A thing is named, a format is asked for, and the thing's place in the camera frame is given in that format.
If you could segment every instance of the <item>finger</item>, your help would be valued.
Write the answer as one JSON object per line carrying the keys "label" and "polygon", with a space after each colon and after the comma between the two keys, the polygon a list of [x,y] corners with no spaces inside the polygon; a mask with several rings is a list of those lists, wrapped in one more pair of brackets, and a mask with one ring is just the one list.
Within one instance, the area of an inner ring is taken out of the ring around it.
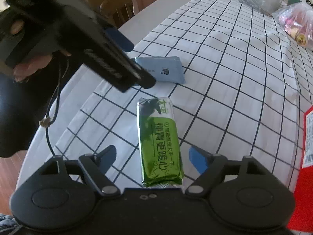
{"label": "finger", "polygon": [[10,33],[12,35],[19,33],[23,29],[24,24],[25,23],[22,20],[15,21],[11,26]]}
{"label": "finger", "polygon": [[13,75],[17,79],[23,79],[34,74],[38,69],[46,67],[52,59],[52,55],[36,56],[26,63],[19,63],[13,69]]}
{"label": "finger", "polygon": [[60,51],[65,56],[71,56],[72,55],[71,53],[67,52],[65,49],[61,49]]}

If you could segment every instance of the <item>knot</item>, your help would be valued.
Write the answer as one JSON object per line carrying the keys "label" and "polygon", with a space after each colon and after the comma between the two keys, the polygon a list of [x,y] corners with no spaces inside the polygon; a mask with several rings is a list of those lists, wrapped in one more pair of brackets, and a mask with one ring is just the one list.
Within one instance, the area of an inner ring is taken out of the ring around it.
{"label": "knot", "polygon": [[50,117],[45,117],[43,120],[39,121],[39,125],[44,127],[44,128],[48,128],[51,122],[51,118]]}

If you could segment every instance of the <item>screw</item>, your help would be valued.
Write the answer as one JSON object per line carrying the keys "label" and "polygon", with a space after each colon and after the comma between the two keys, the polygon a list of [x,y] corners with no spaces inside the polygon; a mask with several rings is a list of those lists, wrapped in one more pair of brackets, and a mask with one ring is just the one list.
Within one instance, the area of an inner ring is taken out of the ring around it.
{"label": "screw", "polygon": [[142,200],[147,200],[148,196],[147,195],[140,195],[139,198],[142,199]]}
{"label": "screw", "polygon": [[149,194],[149,197],[150,197],[150,198],[156,198],[156,197],[157,197],[157,195],[156,195],[156,194],[154,194],[154,193],[151,193],[151,194]]}
{"label": "screw", "polygon": [[105,194],[115,194],[118,191],[118,189],[113,185],[107,185],[102,188],[102,192]]}
{"label": "screw", "polygon": [[191,185],[188,187],[188,192],[192,194],[202,193],[203,190],[203,187],[199,185]]}

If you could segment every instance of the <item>green snack package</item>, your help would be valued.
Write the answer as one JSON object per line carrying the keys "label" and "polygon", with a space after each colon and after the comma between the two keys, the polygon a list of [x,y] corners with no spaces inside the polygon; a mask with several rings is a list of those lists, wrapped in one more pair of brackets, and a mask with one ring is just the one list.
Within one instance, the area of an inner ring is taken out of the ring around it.
{"label": "green snack package", "polygon": [[184,172],[171,100],[141,98],[137,103],[137,127],[142,183],[181,185]]}

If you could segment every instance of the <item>black cord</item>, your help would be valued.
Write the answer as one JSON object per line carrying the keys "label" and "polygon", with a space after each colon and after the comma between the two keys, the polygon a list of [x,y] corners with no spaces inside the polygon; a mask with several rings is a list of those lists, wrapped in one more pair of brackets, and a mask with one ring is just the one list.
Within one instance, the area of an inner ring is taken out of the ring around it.
{"label": "black cord", "polygon": [[47,144],[48,144],[48,147],[50,149],[50,152],[52,153],[53,156],[55,156],[55,153],[54,153],[53,148],[52,148],[51,143],[50,143],[48,128],[49,128],[50,125],[52,125],[55,122],[55,120],[57,118],[57,115],[58,115],[58,110],[59,110],[59,105],[60,105],[61,79],[64,78],[64,76],[66,75],[66,73],[68,71],[68,67],[69,67],[69,60],[67,58],[66,70],[65,70],[63,76],[61,77],[61,74],[62,74],[61,70],[62,70],[62,68],[61,68],[61,63],[59,61],[58,85],[55,88],[55,90],[54,90],[54,92],[53,92],[53,94],[52,94],[52,96],[50,98],[49,105],[48,105],[48,108],[47,108],[46,118],[45,118],[45,119],[48,119],[49,113],[50,113],[50,109],[51,109],[51,106],[52,106],[52,103],[53,103],[53,99],[55,97],[55,94],[57,94],[54,116],[53,116],[52,120],[48,122],[48,125],[46,126],[46,140],[47,140]]}

